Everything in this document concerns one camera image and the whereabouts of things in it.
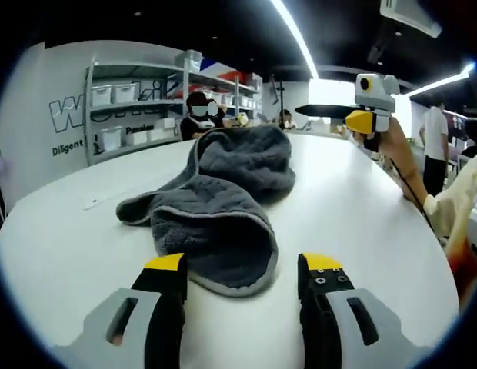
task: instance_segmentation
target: air conditioner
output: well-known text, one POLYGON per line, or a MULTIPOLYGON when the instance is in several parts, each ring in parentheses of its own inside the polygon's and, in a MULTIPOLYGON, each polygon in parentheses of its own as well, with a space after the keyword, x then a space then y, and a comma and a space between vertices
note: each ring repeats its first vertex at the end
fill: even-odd
POLYGON ((416 28, 433 38, 437 38, 442 32, 442 27, 423 10, 418 0, 381 0, 380 14, 416 28))

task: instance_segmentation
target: gray towel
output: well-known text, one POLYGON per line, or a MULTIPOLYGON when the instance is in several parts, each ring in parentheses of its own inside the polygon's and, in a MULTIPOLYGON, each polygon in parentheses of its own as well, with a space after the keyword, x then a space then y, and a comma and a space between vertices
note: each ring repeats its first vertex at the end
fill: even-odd
POLYGON ((117 217, 151 225, 159 254, 184 252, 194 282, 249 296, 268 285, 276 266, 275 234, 259 203, 292 189, 291 151, 275 125, 215 129, 194 143, 180 175, 123 201, 117 217))

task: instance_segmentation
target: black ceiling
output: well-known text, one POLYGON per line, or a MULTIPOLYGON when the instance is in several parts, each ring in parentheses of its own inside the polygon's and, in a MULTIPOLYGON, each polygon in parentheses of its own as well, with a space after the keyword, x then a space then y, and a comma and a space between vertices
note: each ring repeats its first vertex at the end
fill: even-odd
MULTIPOLYGON (((434 39, 382 17, 380 0, 283 0, 317 65, 394 74, 417 86, 457 74, 467 62, 477 60, 477 43, 473 46, 469 41, 470 32, 477 31, 449 21, 455 18, 452 12, 461 17, 472 15, 471 1, 461 0, 457 2, 461 5, 456 5, 452 0, 422 0, 444 28, 434 39), (369 53, 374 47, 381 55, 371 63, 369 53)), ((127 39, 199 50, 216 61, 265 78, 271 73, 283 81, 310 77, 295 39, 269 0, 158 2, 100 11, 77 2, 63 4, 60 8, 36 9, 29 13, 27 22, 22 21, 28 26, 25 35, 29 43, 44 41, 52 47, 93 39, 127 39)), ((355 77, 339 72, 322 72, 320 76, 355 77)), ((439 89, 439 93, 452 110, 476 106, 477 77, 439 89)), ((417 100, 427 102, 424 95, 417 100)))

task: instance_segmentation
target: cable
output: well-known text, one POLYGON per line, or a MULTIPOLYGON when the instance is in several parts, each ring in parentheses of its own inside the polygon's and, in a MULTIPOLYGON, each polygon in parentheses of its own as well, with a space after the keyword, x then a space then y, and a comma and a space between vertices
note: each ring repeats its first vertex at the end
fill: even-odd
POLYGON ((420 210, 420 212, 423 214, 423 216, 425 217, 425 220, 426 222, 429 224, 429 227, 430 229, 432 229, 432 232, 435 233, 435 231, 433 230, 433 227, 432 227, 432 224, 430 223, 430 219, 429 219, 429 216, 426 214, 425 212, 425 209, 423 208, 423 205, 422 203, 419 201, 419 199, 416 197, 416 194, 415 192, 413 191, 413 189, 411 188, 411 186, 409 186, 408 182, 406 182, 405 178, 401 175, 401 172, 399 171, 399 168, 398 166, 395 164, 395 162, 391 159, 391 162, 392 162, 392 165, 394 165, 394 168, 395 170, 398 172, 398 175, 399 177, 402 179, 402 181, 404 182, 405 186, 411 191, 411 194, 413 195, 413 198, 416 200, 416 207, 418 208, 418 210, 420 210))

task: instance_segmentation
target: white table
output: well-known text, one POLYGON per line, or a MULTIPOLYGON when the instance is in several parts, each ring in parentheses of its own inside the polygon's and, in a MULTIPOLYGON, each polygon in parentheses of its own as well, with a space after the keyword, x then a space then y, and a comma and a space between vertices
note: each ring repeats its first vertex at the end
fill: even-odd
MULTIPOLYGON (((297 181, 267 209, 279 244, 275 282, 245 299, 190 282, 182 368, 303 368, 296 297, 302 251, 340 260, 353 284, 389 306, 417 345, 436 343, 457 315, 445 255, 394 181, 347 141, 289 137, 297 181)), ((129 288, 156 256, 150 230, 120 224, 115 206, 177 175, 191 145, 116 158, 17 203, 0 233, 0 265, 43 342, 71 343, 85 316, 116 289, 129 288)))

